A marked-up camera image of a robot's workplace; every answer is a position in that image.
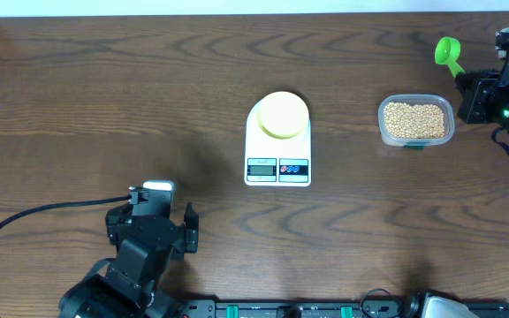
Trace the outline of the green plastic scoop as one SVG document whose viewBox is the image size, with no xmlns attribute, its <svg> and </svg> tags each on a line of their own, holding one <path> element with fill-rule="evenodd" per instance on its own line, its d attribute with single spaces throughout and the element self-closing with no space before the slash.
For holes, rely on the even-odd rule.
<svg viewBox="0 0 509 318">
<path fill-rule="evenodd" d="M 460 52 L 461 45 L 457 39 L 448 36 L 442 37 L 435 48 L 435 63 L 446 65 L 452 76 L 456 77 L 458 74 L 465 72 L 457 62 Z"/>
</svg>

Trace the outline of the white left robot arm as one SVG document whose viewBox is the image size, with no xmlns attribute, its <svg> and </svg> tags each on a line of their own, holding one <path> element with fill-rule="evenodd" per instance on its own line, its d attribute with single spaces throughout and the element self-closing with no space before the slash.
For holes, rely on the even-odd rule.
<svg viewBox="0 0 509 318">
<path fill-rule="evenodd" d="M 126 203 L 105 221 L 114 258 L 98 261 L 61 298 L 61 317 L 176 317 L 183 305 L 158 289 L 169 262 L 198 250 L 199 216 L 186 206 L 184 222 L 170 219 L 171 204 Z"/>
</svg>

